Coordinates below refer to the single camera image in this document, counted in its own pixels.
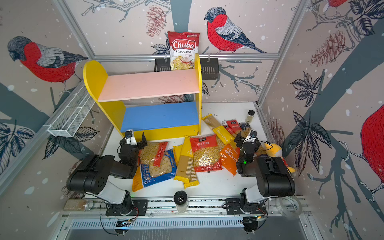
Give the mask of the yellow spaghetti pack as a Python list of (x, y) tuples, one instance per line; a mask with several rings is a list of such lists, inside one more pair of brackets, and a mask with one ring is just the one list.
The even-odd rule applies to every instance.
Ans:
[(185, 136), (174, 180), (183, 182), (185, 186), (189, 185), (192, 182), (193, 171), (193, 151), (191, 141), (189, 136)]
[[(176, 161), (176, 165), (177, 166), (179, 165), (181, 151), (182, 151), (182, 145), (173, 146), (173, 153), (174, 153), (174, 156), (175, 156), (175, 161)], [(190, 182), (189, 183), (184, 183), (184, 189), (187, 189), (187, 188), (193, 187), (193, 186), (197, 186), (199, 184), (200, 184), (200, 182), (199, 182), (199, 180), (197, 178), (197, 174), (195, 172), (195, 169), (194, 169), (194, 167), (192, 167), (192, 174), (191, 174)]]
[(202, 120), (225, 145), (234, 141), (233, 135), (212, 114), (203, 117)]

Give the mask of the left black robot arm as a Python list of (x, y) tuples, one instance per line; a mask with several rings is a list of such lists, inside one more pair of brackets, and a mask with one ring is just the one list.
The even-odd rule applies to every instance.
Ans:
[(130, 194), (109, 181), (109, 177), (133, 179), (139, 167), (139, 151), (148, 145), (145, 134), (138, 141), (132, 130), (119, 142), (119, 161), (114, 156), (88, 156), (68, 177), (69, 191), (93, 195), (111, 205), (129, 205)]

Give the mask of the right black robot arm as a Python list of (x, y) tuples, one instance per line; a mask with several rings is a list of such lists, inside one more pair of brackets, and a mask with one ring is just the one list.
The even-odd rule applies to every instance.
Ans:
[(240, 204), (260, 204), (270, 198), (293, 196), (296, 188), (293, 176), (282, 157), (256, 156), (261, 142), (251, 130), (237, 142), (240, 156), (237, 171), (241, 177), (252, 178), (254, 185), (240, 193)]

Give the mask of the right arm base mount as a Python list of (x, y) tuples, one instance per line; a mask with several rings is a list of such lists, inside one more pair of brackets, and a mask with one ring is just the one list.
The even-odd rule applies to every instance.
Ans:
[(228, 215), (266, 215), (267, 208), (264, 203), (253, 204), (241, 198), (228, 198), (222, 208)]

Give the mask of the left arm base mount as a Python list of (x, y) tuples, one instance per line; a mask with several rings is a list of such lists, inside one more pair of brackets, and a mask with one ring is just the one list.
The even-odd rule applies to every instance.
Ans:
[(106, 216), (107, 217), (125, 217), (125, 216), (145, 216), (148, 200), (144, 199), (133, 199), (124, 201), (122, 204), (114, 205), (107, 204)]

